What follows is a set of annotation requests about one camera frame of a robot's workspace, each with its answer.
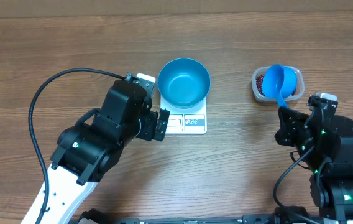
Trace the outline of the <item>blue plastic scoop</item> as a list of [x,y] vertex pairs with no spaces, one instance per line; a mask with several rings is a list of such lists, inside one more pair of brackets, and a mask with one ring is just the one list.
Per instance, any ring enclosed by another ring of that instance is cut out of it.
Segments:
[[289,97],[297,86],[296,73],[292,68],[275,64],[265,73],[262,93],[267,98],[276,99],[278,106],[288,108],[285,98]]

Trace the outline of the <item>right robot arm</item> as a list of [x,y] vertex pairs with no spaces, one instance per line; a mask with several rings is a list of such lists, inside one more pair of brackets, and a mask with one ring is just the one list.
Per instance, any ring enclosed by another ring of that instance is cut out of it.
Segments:
[[310,194],[321,223],[353,223],[353,120],[336,103],[313,103],[311,114],[281,107],[276,142],[296,149],[312,172]]

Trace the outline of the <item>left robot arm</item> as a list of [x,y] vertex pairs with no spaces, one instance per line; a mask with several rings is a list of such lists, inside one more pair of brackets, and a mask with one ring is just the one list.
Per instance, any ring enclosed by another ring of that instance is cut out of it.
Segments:
[[169,111],[151,111],[155,79],[116,80],[100,109],[64,130],[43,184],[23,223],[68,223],[134,138],[162,141]]

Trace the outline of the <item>white digital kitchen scale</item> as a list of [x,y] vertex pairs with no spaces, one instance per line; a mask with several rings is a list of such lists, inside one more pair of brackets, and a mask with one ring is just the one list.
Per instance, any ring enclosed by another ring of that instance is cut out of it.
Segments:
[[161,109],[168,110],[166,134],[205,134],[207,132],[206,98],[191,108],[177,108],[160,97]]

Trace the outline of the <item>teal plastic bowl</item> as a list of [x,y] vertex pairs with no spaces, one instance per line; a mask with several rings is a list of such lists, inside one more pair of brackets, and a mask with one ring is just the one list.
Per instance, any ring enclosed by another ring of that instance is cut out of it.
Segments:
[[163,99],[178,108],[191,108],[203,101],[211,89],[204,65],[192,58],[177,58],[163,66],[158,90]]

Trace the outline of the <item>red beans in container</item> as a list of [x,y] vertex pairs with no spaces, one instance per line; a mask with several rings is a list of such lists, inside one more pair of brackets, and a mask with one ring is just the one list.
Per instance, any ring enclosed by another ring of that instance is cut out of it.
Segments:
[[283,73],[264,73],[256,77],[255,83],[257,85],[258,92],[266,97],[276,96],[280,93],[282,97],[288,97],[288,91],[292,91],[291,95],[295,94],[296,85],[298,80],[288,75],[285,78]]

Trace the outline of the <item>clear plastic container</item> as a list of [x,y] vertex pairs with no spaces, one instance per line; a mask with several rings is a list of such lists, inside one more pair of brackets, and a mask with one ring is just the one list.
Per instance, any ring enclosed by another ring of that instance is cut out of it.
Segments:
[[[270,68],[270,66],[267,67],[260,67],[256,69],[256,71],[253,73],[251,77],[251,86],[252,86],[252,91],[254,94],[254,98],[260,102],[260,103],[276,103],[276,99],[274,98],[267,98],[265,95],[262,94],[262,80],[263,77],[266,73],[266,71]],[[297,84],[295,91],[293,92],[292,95],[289,97],[285,98],[285,101],[294,101],[298,100],[303,96],[303,93],[305,92],[305,83],[303,79],[303,75],[299,69],[296,67],[288,66],[288,68],[292,69],[297,77]]]

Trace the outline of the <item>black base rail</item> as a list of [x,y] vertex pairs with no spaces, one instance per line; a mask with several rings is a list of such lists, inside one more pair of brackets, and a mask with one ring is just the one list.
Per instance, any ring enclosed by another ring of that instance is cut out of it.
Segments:
[[305,223],[304,220],[292,219],[288,221],[279,214],[255,214],[241,217],[212,217],[212,218],[112,218],[96,209],[83,212],[79,218],[72,218],[68,224],[274,224],[274,223]]

